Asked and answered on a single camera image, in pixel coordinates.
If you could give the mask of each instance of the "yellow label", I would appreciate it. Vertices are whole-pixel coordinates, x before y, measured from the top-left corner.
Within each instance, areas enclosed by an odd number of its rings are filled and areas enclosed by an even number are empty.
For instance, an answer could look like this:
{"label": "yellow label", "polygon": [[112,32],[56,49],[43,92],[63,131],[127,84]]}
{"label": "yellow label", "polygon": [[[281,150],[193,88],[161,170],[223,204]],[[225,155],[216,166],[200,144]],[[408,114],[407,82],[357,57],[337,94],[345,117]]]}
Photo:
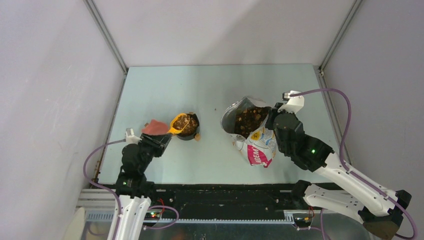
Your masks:
{"label": "yellow label", "polygon": [[261,137],[261,131],[257,131],[255,133],[252,134],[252,136],[250,137],[250,139],[257,141],[259,140],[259,138]]}

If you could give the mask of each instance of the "table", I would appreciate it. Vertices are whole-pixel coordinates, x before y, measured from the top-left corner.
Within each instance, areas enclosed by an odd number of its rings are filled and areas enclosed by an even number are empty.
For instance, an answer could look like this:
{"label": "table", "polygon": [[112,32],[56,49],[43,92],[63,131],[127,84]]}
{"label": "table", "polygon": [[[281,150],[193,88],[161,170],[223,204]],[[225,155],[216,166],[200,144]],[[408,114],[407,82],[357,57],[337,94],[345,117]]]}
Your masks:
{"label": "table", "polygon": [[[311,64],[205,65],[130,67],[120,97],[109,141],[123,139],[126,128],[140,135],[151,119],[170,123],[179,113],[199,117],[201,140],[174,137],[165,153],[155,158],[145,175],[157,184],[272,184],[330,182],[297,167],[277,153],[268,168],[250,166],[221,129],[227,107],[244,96],[270,105],[282,101],[282,93],[319,88]],[[339,147],[321,93],[305,97],[297,114],[308,135]],[[103,157],[98,181],[114,184],[126,143],[110,145]]]}

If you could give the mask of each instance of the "white plastic panel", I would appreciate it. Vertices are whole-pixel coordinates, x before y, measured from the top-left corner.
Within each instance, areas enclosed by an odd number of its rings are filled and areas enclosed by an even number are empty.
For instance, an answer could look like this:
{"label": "white plastic panel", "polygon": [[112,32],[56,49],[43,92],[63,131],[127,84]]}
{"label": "white plastic panel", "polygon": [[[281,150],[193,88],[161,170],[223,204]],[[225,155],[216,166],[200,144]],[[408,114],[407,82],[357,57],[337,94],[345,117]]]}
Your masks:
{"label": "white plastic panel", "polygon": [[[201,140],[173,138],[165,153],[146,170],[149,181],[164,184],[269,184],[328,182],[315,173],[298,168],[277,153],[270,167],[250,166],[221,129],[227,107],[244,96],[274,105],[284,91],[318,88],[310,64],[214,65],[131,67],[119,102],[110,141],[123,139],[126,128],[141,134],[151,119],[170,123],[181,112],[195,112],[200,120]],[[297,113],[305,131],[334,149],[335,134],[320,93],[305,97]],[[120,171],[121,151],[126,143],[108,147],[99,182],[115,183]]]}
{"label": "white plastic panel", "polygon": [[353,0],[96,0],[126,64],[319,65]]}
{"label": "white plastic panel", "polygon": [[60,240],[123,73],[82,0],[0,1],[0,45],[0,239]]}

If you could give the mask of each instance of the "red label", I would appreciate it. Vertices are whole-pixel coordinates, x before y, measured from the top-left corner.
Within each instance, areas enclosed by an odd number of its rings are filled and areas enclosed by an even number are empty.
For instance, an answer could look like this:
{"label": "red label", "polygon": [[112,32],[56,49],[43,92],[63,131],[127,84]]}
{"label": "red label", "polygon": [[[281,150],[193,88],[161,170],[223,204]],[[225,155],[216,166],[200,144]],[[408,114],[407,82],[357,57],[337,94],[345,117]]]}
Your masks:
{"label": "red label", "polygon": [[250,165],[264,164],[265,168],[271,163],[272,159],[268,160],[265,154],[252,145],[247,145],[247,159]]}

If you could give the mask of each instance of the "light blue tabletop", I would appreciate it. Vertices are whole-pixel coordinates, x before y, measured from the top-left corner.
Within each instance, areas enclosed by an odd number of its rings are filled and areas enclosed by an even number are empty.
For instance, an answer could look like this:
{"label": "light blue tabletop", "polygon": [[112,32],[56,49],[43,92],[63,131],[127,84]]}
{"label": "light blue tabletop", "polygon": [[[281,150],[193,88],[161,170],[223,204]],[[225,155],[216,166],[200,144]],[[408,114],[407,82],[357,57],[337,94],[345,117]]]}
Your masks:
{"label": "light blue tabletop", "polygon": [[[129,69],[110,141],[123,139],[126,128],[137,135],[151,119],[170,123],[179,113],[194,112],[200,120],[201,140],[172,138],[165,153],[154,158],[145,174],[157,184],[272,184],[306,180],[329,182],[298,168],[277,153],[268,168],[250,166],[221,129],[220,119],[232,103],[244,96],[270,105],[282,102],[282,93],[319,88],[311,64],[156,66]],[[305,97],[297,114],[308,135],[336,151],[338,143],[321,93]],[[107,148],[99,183],[114,184],[126,143]]]}

